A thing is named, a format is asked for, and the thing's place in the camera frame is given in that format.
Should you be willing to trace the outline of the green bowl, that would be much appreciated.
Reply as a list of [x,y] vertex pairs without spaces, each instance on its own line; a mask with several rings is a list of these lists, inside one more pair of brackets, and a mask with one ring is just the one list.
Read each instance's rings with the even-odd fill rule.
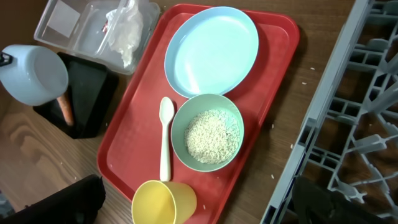
[[[220,164],[204,164],[194,159],[187,151],[185,145],[185,129],[189,122],[201,112],[206,110],[223,110],[232,114],[238,121],[241,141],[238,149],[229,160]],[[178,159],[188,168],[198,172],[213,172],[226,167],[238,154],[244,139],[244,121],[237,106],[227,97],[216,94],[202,94],[186,101],[174,117],[171,129],[171,140],[174,153]]]

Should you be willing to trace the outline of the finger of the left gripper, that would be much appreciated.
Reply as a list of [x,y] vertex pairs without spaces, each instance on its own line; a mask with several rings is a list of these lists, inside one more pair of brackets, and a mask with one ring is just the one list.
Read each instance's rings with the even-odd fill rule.
[[6,65],[10,65],[12,63],[13,60],[13,56],[1,52],[0,53],[0,67],[6,66]]

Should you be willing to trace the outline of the yellow plastic cup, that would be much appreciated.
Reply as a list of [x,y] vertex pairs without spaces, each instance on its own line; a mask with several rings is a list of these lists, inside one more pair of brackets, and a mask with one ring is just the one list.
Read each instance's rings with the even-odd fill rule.
[[134,224],[180,224],[197,207],[197,196],[187,184],[149,180],[134,194],[131,216]]

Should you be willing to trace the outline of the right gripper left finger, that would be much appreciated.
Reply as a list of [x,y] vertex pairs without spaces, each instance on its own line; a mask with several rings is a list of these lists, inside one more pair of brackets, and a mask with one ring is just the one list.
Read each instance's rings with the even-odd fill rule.
[[2,224],[94,223],[106,198],[103,180],[89,175],[53,195],[1,218]]

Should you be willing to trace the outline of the clear plastic bin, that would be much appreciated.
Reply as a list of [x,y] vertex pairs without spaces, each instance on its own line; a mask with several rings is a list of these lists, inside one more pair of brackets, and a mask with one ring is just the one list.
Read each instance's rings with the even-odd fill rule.
[[[123,0],[50,0],[34,32],[34,39],[67,51],[68,54],[102,63],[116,73],[131,75],[139,63],[160,16],[158,4],[138,1],[144,27],[132,64],[124,68],[121,55],[109,48],[108,39],[119,20]],[[107,33],[102,32],[109,21]]]

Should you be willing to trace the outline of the light blue plate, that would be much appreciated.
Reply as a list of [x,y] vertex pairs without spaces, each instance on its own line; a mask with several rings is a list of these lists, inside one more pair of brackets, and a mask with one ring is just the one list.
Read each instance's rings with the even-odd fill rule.
[[249,74],[259,51],[259,34],[243,11],[205,9],[185,21],[171,38],[164,72],[171,88],[192,98],[224,95]]

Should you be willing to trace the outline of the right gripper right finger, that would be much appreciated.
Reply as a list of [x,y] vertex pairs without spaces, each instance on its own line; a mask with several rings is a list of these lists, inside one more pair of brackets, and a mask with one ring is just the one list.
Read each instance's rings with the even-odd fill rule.
[[385,221],[305,177],[295,180],[292,199],[298,222],[327,224],[379,224]]

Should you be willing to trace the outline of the orange carrot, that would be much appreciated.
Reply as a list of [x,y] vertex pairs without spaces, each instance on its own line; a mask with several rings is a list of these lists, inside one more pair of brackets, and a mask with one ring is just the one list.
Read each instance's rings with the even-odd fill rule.
[[75,122],[74,122],[74,118],[73,118],[72,106],[68,99],[67,92],[65,92],[63,95],[59,96],[57,98],[57,102],[60,106],[60,109],[62,111],[62,114],[63,114],[66,124],[68,126],[73,126]]

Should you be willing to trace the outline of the red serving tray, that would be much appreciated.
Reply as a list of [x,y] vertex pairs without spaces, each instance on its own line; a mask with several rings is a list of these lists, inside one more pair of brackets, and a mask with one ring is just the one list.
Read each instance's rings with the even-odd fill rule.
[[[159,177],[160,101],[167,96],[177,106],[185,102],[167,83],[166,49],[177,29],[204,9],[198,4],[177,4],[163,13],[104,135],[97,156],[99,171],[128,199],[142,183]],[[289,16],[250,10],[247,15],[259,33],[259,53],[247,79],[228,93],[243,116],[240,152],[230,165],[210,173],[191,170],[172,157],[173,180],[188,184],[197,195],[190,223],[218,221],[299,43],[299,28]]]

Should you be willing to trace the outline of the black tray bin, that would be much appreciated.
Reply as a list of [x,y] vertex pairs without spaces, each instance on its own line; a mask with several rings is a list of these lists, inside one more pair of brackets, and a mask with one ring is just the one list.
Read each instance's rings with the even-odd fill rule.
[[93,138],[100,130],[119,77],[103,64],[63,52],[58,56],[68,71],[67,93],[74,125],[66,124],[56,100],[35,106],[33,110],[73,139]]

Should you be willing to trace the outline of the white rice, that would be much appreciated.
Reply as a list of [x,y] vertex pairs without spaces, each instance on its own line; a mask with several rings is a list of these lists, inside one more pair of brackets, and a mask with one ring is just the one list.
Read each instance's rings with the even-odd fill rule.
[[185,129],[188,153],[204,164],[220,164],[232,158],[241,141],[238,121],[227,111],[198,113]]

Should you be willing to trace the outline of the red snack wrapper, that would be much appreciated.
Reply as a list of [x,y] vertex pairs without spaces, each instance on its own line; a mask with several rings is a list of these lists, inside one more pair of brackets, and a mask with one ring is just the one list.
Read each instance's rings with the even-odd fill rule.
[[103,33],[107,33],[107,31],[108,31],[108,25],[109,25],[109,21],[106,21],[105,24],[104,24],[104,26],[103,26],[103,28],[102,28],[102,32],[103,32]]

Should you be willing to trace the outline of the grey dishwasher rack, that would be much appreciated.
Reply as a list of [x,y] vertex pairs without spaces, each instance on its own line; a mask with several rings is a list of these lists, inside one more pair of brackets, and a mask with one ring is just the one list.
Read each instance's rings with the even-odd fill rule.
[[263,215],[296,223],[307,178],[386,223],[397,222],[397,2],[356,1]]

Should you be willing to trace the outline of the light blue bowl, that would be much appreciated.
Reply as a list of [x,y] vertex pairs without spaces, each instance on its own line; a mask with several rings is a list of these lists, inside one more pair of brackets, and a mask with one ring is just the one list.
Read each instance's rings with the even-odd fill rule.
[[23,104],[39,106],[63,95],[68,88],[68,71],[52,50],[38,45],[9,45],[1,52],[13,56],[1,67],[1,83]]

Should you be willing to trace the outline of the white plastic spoon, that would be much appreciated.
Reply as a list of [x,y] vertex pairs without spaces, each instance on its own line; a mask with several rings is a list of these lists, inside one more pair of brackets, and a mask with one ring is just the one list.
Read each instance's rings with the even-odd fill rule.
[[174,104],[169,97],[163,97],[160,102],[159,118],[162,124],[162,142],[160,153],[160,171],[161,181],[171,179],[170,149],[169,149],[169,124],[174,117]]

